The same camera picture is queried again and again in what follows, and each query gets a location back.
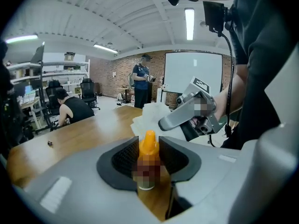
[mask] brick wall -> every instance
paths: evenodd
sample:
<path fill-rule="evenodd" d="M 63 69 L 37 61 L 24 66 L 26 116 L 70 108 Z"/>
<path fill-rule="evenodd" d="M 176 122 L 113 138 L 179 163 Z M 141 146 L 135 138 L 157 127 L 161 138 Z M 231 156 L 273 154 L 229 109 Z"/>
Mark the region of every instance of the brick wall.
<path fill-rule="evenodd" d="M 149 67 L 150 74 L 156 77 L 153 83 L 152 100 L 156 100 L 157 89 L 159 87 L 159 78 L 164 75 L 165 53 L 172 51 L 155 51 L 148 54 L 153 57 Z M 90 59 L 90 78 L 100 84 L 100 91 L 103 95 L 116 97 L 119 91 L 118 87 L 128 85 L 127 76 L 132 72 L 133 67 L 139 62 L 142 54 L 128 56 L 114 61 L 107 61 L 100 58 L 86 56 Z M 230 79 L 230 57 L 222 55 L 223 74 L 222 82 L 225 88 Z M 112 77 L 112 72 L 116 72 L 116 77 Z M 175 106 L 177 95 L 168 93 L 166 103 L 171 107 Z"/>

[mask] person in blue shirt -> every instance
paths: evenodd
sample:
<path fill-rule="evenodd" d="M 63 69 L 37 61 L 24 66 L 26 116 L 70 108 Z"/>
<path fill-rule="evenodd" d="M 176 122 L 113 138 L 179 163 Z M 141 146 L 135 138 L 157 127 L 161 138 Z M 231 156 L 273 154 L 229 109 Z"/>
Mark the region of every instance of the person in blue shirt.
<path fill-rule="evenodd" d="M 146 66 L 150 63 L 152 57 L 143 54 L 140 63 L 133 68 L 132 77 L 135 83 L 135 104 L 134 107 L 142 109 L 147 102 L 148 81 L 150 78 L 149 68 Z"/>

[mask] desk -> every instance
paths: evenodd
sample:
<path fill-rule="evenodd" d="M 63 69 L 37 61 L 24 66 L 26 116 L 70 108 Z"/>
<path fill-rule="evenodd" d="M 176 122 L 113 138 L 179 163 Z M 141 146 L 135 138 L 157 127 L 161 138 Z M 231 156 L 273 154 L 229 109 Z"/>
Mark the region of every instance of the desk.
<path fill-rule="evenodd" d="M 127 90 L 130 88 L 117 88 L 118 90 L 125 91 L 125 99 L 122 101 L 124 104 L 130 103 L 130 101 L 127 100 Z"/>
<path fill-rule="evenodd" d="M 34 99 L 34 101 L 31 101 L 31 102 L 27 102 L 27 103 L 25 103 L 25 104 L 22 104 L 21 106 L 20 106 L 20 108 L 22 109 L 22 110 L 24 110 L 24 109 L 27 109 L 27 108 L 29 108 L 30 107 L 30 110 L 31 110 L 31 113 L 32 113 L 32 116 L 33 116 L 33 120 L 34 120 L 34 122 L 35 122 L 35 124 L 36 124 L 36 128 L 37 129 L 40 129 L 41 128 L 41 125 L 40 125 L 40 123 L 38 122 L 38 120 L 37 120 L 37 118 L 36 118 L 36 113 L 34 112 L 34 105 L 35 104 L 39 104 L 39 106 L 41 107 L 41 102 L 40 102 L 40 100 L 39 100 L 39 97 L 36 97 L 35 99 Z"/>
<path fill-rule="evenodd" d="M 63 127 L 12 148 L 7 160 L 7 172 L 13 184 L 24 188 L 30 180 L 75 152 L 97 145 L 133 137 L 132 119 L 142 110 L 123 106 L 112 111 L 99 111 L 96 116 Z M 139 191 L 143 203 L 164 220 L 170 199 L 170 177 L 150 191 Z"/>

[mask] black pants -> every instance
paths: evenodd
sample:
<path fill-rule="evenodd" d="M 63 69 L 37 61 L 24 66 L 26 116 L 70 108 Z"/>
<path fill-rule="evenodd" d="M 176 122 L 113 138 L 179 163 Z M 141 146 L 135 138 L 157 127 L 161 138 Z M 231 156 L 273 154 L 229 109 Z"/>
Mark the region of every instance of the black pants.
<path fill-rule="evenodd" d="M 148 90 L 135 89 L 134 107 L 142 109 L 148 99 Z"/>

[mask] black hair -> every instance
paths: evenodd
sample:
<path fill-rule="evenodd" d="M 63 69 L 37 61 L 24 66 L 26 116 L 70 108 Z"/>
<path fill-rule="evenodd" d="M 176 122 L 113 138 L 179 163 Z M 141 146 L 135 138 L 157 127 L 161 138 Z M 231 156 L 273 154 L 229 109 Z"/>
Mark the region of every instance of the black hair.
<path fill-rule="evenodd" d="M 55 96 L 57 99 L 63 100 L 65 97 L 69 96 L 65 89 L 58 89 L 55 92 Z"/>

